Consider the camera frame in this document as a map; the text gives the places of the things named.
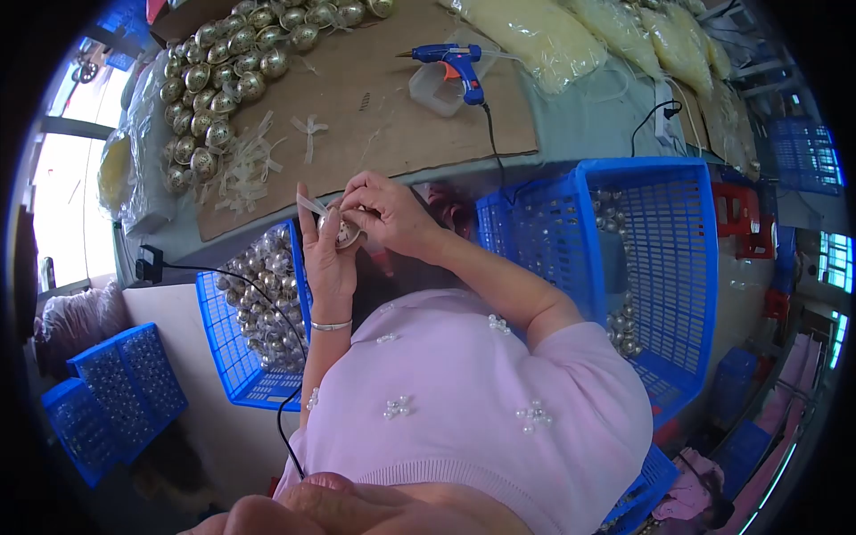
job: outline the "floor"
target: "floor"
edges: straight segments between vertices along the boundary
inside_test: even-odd
[[[721,239],[719,247],[719,300],[709,382],[710,371],[724,354],[758,328],[764,291],[773,272],[772,260],[735,259],[733,238]],[[228,507],[249,493],[264,494],[270,478],[282,473],[287,457],[276,431],[276,414],[238,407],[226,399],[202,329],[195,287],[129,289],[124,296],[134,323],[158,324],[189,400],[179,421],[222,505]],[[689,428],[703,412],[705,399],[706,392],[679,415],[683,427]],[[287,413],[284,419],[283,428],[289,434],[298,425],[297,415]]]

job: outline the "hot glue gun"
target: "hot glue gun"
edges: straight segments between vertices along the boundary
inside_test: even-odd
[[[462,47],[455,43],[417,46],[412,51],[396,54],[395,57],[411,57],[422,63],[440,62],[446,66],[444,80],[460,78],[464,85],[464,102],[476,106],[484,104],[484,91],[473,70],[473,62],[481,59],[478,45]]]

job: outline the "woman's right hand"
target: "woman's right hand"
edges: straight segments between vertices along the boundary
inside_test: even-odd
[[[361,206],[376,211],[380,217],[355,210]],[[356,223],[369,238],[427,264],[437,263],[443,243],[454,236],[437,225],[409,187],[371,171],[363,171],[348,181],[341,210],[342,217]]]

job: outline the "hair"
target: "hair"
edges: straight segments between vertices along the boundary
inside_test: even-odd
[[[710,493],[712,503],[710,509],[713,511],[713,517],[706,522],[710,529],[721,529],[728,524],[731,515],[734,514],[734,504],[731,503],[722,493],[722,481],[713,470],[699,476],[698,480]]]

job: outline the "table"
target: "table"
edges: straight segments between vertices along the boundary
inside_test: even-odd
[[[653,80],[637,74],[627,62],[615,56],[610,56],[601,68],[578,80],[562,95],[543,96],[533,80],[522,72],[519,81],[532,111],[539,152],[502,159],[509,184],[527,179],[533,171],[567,172],[582,159],[629,157],[631,135],[655,104]],[[636,154],[686,156],[681,124],[672,121],[671,125],[678,139],[672,146],[663,146],[654,137],[651,118],[636,134]],[[494,158],[422,169],[395,179],[408,186],[438,180],[465,182],[482,194],[499,187]],[[328,195],[322,201],[339,195],[341,192]],[[180,208],[177,217],[156,234],[127,239],[120,229],[114,230],[116,277],[122,288],[146,285],[134,276],[134,261],[140,256],[138,247],[142,244],[161,249],[163,259],[171,264],[218,267],[269,227],[297,214],[296,205],[291,205],[202,242],[195,209],[189,199],[180,200],[180,206],[182,202],[184,208]],[[192,283],[195,277],[191,271],[167,269],[162,284]]]

